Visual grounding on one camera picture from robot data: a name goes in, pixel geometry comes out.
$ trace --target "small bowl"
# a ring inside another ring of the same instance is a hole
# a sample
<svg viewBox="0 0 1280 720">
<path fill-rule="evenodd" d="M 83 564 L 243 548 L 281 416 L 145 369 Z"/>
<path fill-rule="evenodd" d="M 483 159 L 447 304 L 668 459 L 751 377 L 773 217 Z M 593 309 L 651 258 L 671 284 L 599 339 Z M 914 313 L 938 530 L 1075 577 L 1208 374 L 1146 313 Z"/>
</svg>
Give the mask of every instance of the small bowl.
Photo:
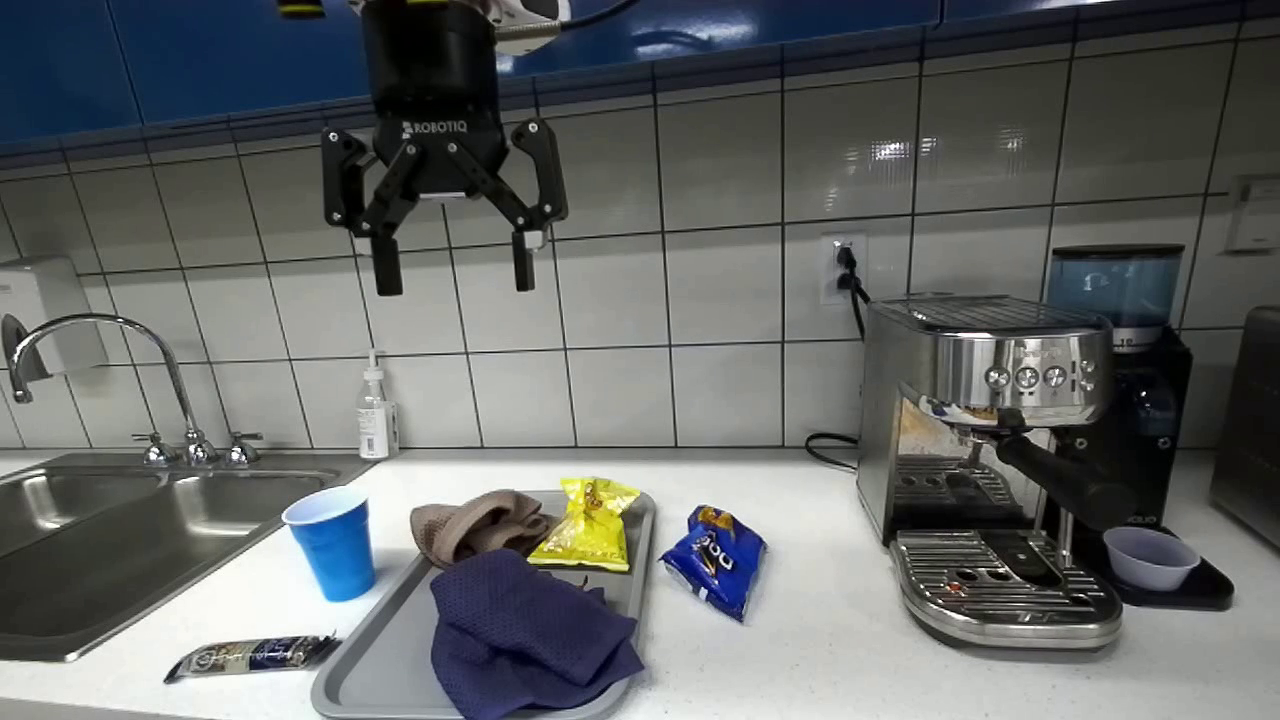
<svg viewBox="0 0 1280 720">
<path fill-rule="evenodd" d="M 1177 591 L 1199 564 L 1182 540 L 1154 530 L 1109 530 L 1104 531 L 1111 574 L 1146 591 Z"/>
</svg>

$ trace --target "brown cloth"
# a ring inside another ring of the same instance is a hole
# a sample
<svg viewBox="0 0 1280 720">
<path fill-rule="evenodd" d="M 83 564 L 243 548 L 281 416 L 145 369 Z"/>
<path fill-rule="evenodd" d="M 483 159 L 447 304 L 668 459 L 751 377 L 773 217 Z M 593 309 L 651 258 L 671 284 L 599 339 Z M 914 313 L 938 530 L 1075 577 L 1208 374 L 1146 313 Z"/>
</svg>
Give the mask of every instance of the brown cloth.
<svg viewBox="0 0 1280 720">
<path fill-rule="evenodd" d="M 408 531 L 429 564 L 454 564 L 480 554 L 533 554 L 550 531 L 550 516 L 533 497 L 483 491 L 468 503 L 421 503 L 408 513 Z"/>
</svg>

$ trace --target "blue cloth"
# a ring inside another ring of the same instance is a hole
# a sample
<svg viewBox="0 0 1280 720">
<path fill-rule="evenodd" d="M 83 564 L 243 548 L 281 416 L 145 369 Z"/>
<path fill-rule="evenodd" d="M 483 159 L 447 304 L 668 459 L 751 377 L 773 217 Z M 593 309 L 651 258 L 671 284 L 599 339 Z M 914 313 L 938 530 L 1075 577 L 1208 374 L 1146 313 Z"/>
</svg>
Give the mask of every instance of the blue cloth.
<svg viewBox="0 0 1280 720">
<path fill-rule="evenodd" d="M 520 554 L 453 564 L 431 598 L 431 668 L 471 720 L 577 710 L 645 668 L 627 645 L 636 619 L 617 615 L 599 591 L 527 567 Z"/>
</svg>

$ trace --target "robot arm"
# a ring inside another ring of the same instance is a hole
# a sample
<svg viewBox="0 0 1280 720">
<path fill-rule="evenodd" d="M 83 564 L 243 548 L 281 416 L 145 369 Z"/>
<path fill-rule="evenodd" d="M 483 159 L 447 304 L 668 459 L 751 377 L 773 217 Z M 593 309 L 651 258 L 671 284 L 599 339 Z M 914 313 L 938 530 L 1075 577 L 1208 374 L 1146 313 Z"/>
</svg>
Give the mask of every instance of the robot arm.
<svg viewBox="0 0 1280 720">
<path fill-rule="evenodd" d="M 320 18 L 320 0 L 281 0 L 281 18 Z M 507 138 L 496 112 L 496 41 L 520 52 L 556 36 L 569 0 L 352 0 L 362 30 L 376 138 L 325 133 L 325 220 L 368 237 L 380 296 L 399 296 L 397 227 L 421 196 L 483 196 L 513 225 L 515 288 L 533 252 L 569 217 L 556 133 L 524 121 L 513 146 L 537 168 L 524 206 L 501 175 Z M 372 196 L 362 173 L 382 164 Z"/>
</svg>

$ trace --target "chip bag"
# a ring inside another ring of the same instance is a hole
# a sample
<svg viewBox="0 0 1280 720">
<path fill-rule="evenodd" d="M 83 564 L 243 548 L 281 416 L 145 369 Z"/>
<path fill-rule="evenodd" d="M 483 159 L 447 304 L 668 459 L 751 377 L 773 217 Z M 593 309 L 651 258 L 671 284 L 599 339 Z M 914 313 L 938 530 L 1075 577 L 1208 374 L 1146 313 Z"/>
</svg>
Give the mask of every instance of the chip bag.
<svg viewBox="0 0 1280 720">
<path fill-rule="evenodd" d="M 569 497 L 562 522 L 533 548 L 527 564 L 633 574 L 624 507 L 638 491 L 603 475 L 569 475 L 559 488 Z"/>
<path fill-rule="evenodd" d="M 765 554 L 769 544 L 742 522 L 700 503 L 689 516 L 689 537 L 665 554 L 665 564 L 684 577 L 692 598 L 742 619 Z"/>
</svg>

